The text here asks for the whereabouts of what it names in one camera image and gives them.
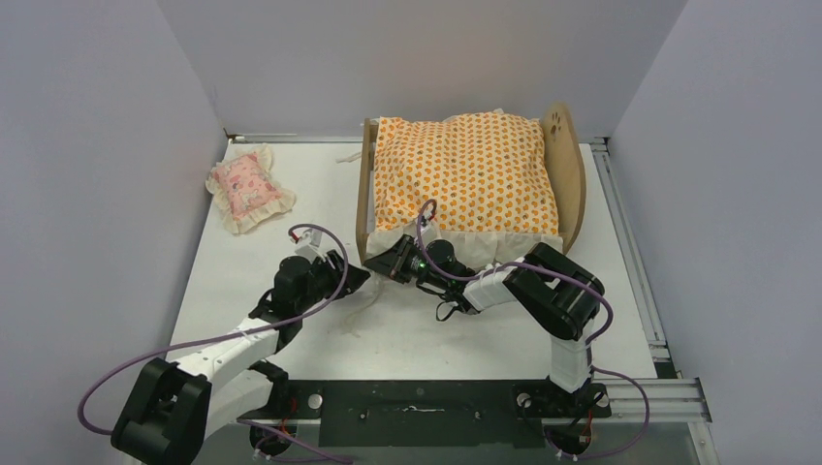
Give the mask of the orange patterned bed cushion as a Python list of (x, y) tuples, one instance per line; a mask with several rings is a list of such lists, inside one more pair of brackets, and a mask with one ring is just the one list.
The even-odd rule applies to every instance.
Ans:
[(425, 242), (450, 241), (469, 267), (505, 263), (544, 242), (567, 250), (537, 119), (495, 110), (442, 121), (382, 117), (372, 168), (374, 228), (365, 254), (416, 234), (423, 204), (436, 202)]

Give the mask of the wooden pet bed frame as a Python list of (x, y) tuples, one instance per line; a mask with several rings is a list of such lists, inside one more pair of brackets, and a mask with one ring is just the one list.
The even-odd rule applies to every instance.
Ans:
[[(356, 219), (356, 243), (362, 259), (368, 233), (375, 225), (373, 215), (372, 168), (380, 116), (369, 119), (364, 125), (359, 198)], [(560, 230), (568, 238), (567, 253), (575, 243), (585, 216), (586, 180), (582, 151), (578, 143), (571, 113), (562, 103), (550, 106), (546, 115), (537, 119), (544, 131), (545, 161), (549, 177), (557, 196), (560, 214)]]

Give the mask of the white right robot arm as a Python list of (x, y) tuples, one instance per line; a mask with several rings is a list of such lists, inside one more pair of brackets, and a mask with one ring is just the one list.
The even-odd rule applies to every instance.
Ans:
[(590, 345), (599, 334), (593, 321), (601, 309), (613, 310), (602, 283), (553, 247), (539, 242), (512, 262), (475, 270), (458, 260), (451, 242), (436, 239), (422, 246), (406, 234), (364, 266), (395, 282), (414, 284), (452, 312), (475, 315), (518, 305), (551, 338), (550, 406), (571, 415), (584, 405), (585, 385), (593, 374)]

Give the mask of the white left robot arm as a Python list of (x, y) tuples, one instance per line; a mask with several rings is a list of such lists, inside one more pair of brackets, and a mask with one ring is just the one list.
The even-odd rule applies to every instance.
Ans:
[(141, 370), (111, 433), (111, 445), (143, 464), (190, 464), (209, 435), (248, 412), (287, 408), (287, 373), (268, 361), (300, 332), (315, 305), (357, 291), (368, 271), (330, 251), (284, 259), (273, 286), (219, 342)]

